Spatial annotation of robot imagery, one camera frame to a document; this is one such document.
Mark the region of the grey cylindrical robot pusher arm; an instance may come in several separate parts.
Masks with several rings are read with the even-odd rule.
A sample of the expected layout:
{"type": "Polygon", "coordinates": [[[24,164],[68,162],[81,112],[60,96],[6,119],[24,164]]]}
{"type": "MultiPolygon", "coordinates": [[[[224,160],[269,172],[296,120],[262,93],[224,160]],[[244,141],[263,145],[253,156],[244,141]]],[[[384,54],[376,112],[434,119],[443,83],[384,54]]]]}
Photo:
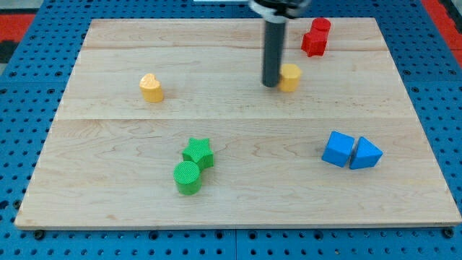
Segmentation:
{"type": "Polygon", "coordinates": [[[250,0],[248,6],[264,19],[261,83],[266,87],[279,84],[279,71],[287,20],[300,17],[311,0],[250,0]]]}

